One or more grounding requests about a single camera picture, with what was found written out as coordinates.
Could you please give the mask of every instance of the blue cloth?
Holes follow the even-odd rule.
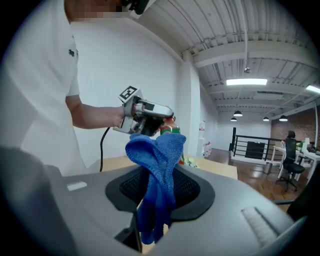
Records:
[[[125,146],[129,159],[150,171],[143,201],[137,211],[141,240],[149,245],[164,235],[170,226],[170,212],[176,208],[172,172],[183,153],[186,137],[178,133],[162,134],[156,139],[132,134]]]

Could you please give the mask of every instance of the ceiling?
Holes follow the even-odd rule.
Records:
[[[314,45],[273,0],[156,0],[139,22],[181,56],[192,54],[200,82],[220,112],[273,110],[272,116],[317,97],[305,91],[309,84],[320,85]],[[250,73],[244,73],[246,66]],[[268,83],[226,86],[227,79],[236,78]]]

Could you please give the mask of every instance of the white t-shirt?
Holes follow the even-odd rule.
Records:
[[[21,25],[0,69],[0,145],[63,176],[87,172],[66,105],[66,96],[79,94],[78,55],[64,0],[47,0]]]

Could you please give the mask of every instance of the man's arm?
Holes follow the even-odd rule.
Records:
[[[73,125],[82,129],[120,128],[125,117],[123,106],[89,106],[81,102],[79,95],[67,96],[65,103],[70,110]]]

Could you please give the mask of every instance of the white wall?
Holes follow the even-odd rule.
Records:
[[[233,112],[219,112],[216,143],[213,148],[219,150],[229,150],[229,144],[232,142],[233,128],[236,127],[237,135],[270,138],[271,122],[263,121],[263,117],[259,113],[243,112],[243,116],[236,117],[237,121],[232,122]],[[242,141],[256,141],[254,139],[244,139]]]
[[[200,87],[200,120],[205,121],[204,143],[217,141],[218,111],[208,93]]]
[[[127,87],[142,90],[146,100],[176,109],[180,64],[130,20],[108,19],[105,24],[72,25],[79,51],[78,83],[83,103],[121,105],[118,95]],[[87,167],[100,159],[100,140],[105,129],[76,128],[80,153]],[[109,130],[104,139],[104,158],[124,156],[129,135]]]
[[[200,81],[193,66],[192,56],[183,53],[183,63],[180,69],[180,83],[177,93],[176,123],[181,133],[186,136],[183,152],[200,157],[197,152],[200,122]]]

